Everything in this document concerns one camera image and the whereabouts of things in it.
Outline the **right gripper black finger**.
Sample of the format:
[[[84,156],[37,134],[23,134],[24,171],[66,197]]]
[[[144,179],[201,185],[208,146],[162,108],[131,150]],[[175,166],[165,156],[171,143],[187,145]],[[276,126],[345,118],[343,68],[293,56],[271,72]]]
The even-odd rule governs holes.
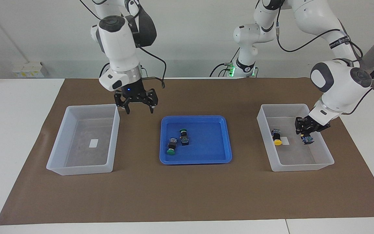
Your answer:
[[[114,100],[117,107],[123,108],[126,114],[130,114],[129,103],[131,102],[131,96],[125,97],[122,91],[116,90],[114,93]]]
[[[146,91],[143,103],[149,106],[150,113],[154,113],[155,106],[158,105],[158,96],[154,88]]]

